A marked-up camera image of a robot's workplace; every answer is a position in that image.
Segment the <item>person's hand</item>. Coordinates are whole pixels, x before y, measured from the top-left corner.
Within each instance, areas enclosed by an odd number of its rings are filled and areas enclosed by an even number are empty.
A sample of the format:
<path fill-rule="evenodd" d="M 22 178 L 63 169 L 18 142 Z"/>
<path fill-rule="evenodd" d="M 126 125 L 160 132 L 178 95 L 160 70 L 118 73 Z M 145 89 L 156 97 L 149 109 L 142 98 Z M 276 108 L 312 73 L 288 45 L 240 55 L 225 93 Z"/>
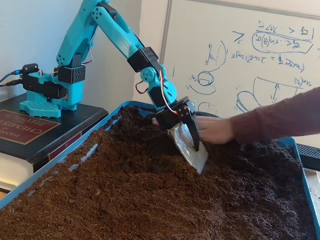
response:
<path fill-rule="evenodd" d="M 199 136 L 211 144 L 226 144 L 235 138 L 231 120 L 212 116 L 197 116 Z"/>

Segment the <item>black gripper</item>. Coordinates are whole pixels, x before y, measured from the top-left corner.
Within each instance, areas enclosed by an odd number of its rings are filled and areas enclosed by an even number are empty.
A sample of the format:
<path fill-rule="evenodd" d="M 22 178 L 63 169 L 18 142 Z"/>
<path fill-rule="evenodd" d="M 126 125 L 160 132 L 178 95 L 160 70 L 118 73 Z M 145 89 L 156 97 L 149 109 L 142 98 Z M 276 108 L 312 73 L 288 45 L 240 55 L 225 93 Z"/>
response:
<path fill-rule="evenodd" d="M 199 128 L 196 123 L 194 103 L 186 96 L 174 102 L 156 114 L 156 120 L 163 130 L 169 129 L 172 138 L 183 158 L 201 175 L 209 154 L 200 141 Z"/>

